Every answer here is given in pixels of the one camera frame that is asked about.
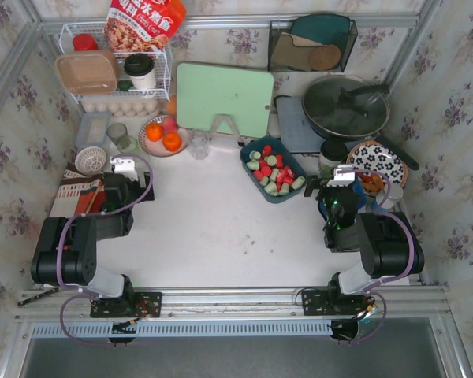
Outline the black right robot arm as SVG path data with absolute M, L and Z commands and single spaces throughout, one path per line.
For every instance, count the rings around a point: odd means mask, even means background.
M 305 291 L 304 302 L 312 295 L 338 310 L 363 301 L 375 287 L 422 272 L 423 251 L 402 212 L 365 211 L 367 198 L 358 181 L 335 187 L 327 179 L 309 176 L 304 195 L 311 196 L 315 189 L 326 248 L 333 253 L 358 252 L 360 261 L 335 273 L 325 287 Z

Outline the green capsule cluster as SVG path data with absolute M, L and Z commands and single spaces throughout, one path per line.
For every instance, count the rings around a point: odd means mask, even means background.
M 284 196 L 284 195 L 287 195 L 288 193 L 289 193 L 289 189 L 283 187 L 283 188 L 278 192 L 278 195 L 279 195 L 279 196 Z

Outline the red capsule number two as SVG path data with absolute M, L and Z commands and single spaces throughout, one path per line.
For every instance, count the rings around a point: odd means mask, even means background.
M 276 155 L 276 167 L 277 168 L 283 168 L 284 167 L 284 159 L 282 155 Z

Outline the green capsule bottom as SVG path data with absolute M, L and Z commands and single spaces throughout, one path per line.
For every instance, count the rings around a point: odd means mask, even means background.
M 247 163 L 246 163 L 246 166 L 247 166 L 251 171 L 260 170 L 260 164 L 259 164 L 259 162 L 256 161 L 256 160 L 247 162 Z

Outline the teal plastic storage basket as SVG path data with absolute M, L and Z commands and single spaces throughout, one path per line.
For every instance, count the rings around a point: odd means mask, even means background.
M 263 195 L 263 197 L 270 203 L 273 203 L 273 204 L 278 204 L 278 203 L 281 203 L 281 202 L 284 202 L 286 201 L 287 199 L 290 199 L 292 196 L 294 195 L 297 195 L 300 193 L 300 191 L 304 188 L 305 184 L 306 184 L 306 181 L 304 183 L 304 185 L 298 189 L 298 190 L 294 190 L 292 188 L 292 186 L 289 186 L 288 184 L 286 183 L 283 183 L 282 182 L 282 187 L 281 188 L 288 188 L 289 189 L 289 193 L 287 195 L 284 195 L 284 196 L 270 196 L 268 195 L 265 191 L 264 191 L 264 187 L 262 187 L 260 184 L 259 184 L 259 181 L 260 180 L 257 180 L 255 177 L 254 177 L 254 174 L 253 172 L 254 171 L 251 171 L 247 166 L 246 166 L 246 163 L 249 162 L 249 161 L 253 161 L 249 158 L 249 154 L 256 150 L 256 151 L 259 151 L 261 153 L 261 158 L 260 159 L 264 159 L 266 160 L 266 157 L 262 156 L 262 150 L 263 150 L 263 147 L 265 145 L 270 145 L 272 147 L 272 154 L 271 155 L 282 155 L 283 156 L 283 159 L 284 159 L 284 167 L 286 165 L 290 166 L 291 169 L 294 171 L 294 173 L 296 174 L 296 178 L 299 177 L 299 176 L 304 176 L 305 179 L 307 178 L 307 174 L 306 172 L 304 171 L 304 169 L 302 168 L 302 166 L 299 164 L 299 162 L 292 156 L 292 154 L 289 152 L 289 150 L 283 145 L 283 143 L 279 140 L 279 139 L 275 139 L 273 137 L 270 137 L 270 136 L 266 136 L 266 137 L 263 137 L 261 139 L 257 139 L 256 141 L 253 141 L 253 142 L 250 142 L 248 145 L 244 146 L 241 151 L 240 151 L 240 160 L 242 162 L 242 165 L 244 167 L 244 171 L 249 175 L 249 177 L 251 178 L 251 181 L 253 182 L 253 184 L 258 188 L 258 190 L 261 192 L 261 194 Z M 270 166 L 271 169 L 274 169 L 274 168 L 277 168 L 276 165 L 274 166 Z

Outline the red capsule bottom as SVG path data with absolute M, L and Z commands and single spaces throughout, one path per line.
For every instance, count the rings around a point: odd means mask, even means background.
M 263 166 L 268 166 L 267 162 L 264 159 L 259 159 L 258 163 L 260 168 L 262 168 Z

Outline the green capsule cluster lid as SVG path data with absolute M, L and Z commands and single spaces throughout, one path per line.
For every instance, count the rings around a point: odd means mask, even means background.
M 274 166 L 277 164 L 277 158 L 274 155 L 270 155 L 266 157 L 266 162 L 270 166 Z

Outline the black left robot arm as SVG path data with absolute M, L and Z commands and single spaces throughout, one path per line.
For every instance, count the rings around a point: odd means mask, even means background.
M 97 212 L 71 218 L 48 217 L 31 263 L 33 281 L 129 306 L 135 297 L 131 280 L 99 264 L 97 242 L 127 236 L 134 223 L 134 205 L 155 199 L 152 175 L 145 172 L 143 178 L 144 187 L 122 174 L 106 173 L 105 199 Z

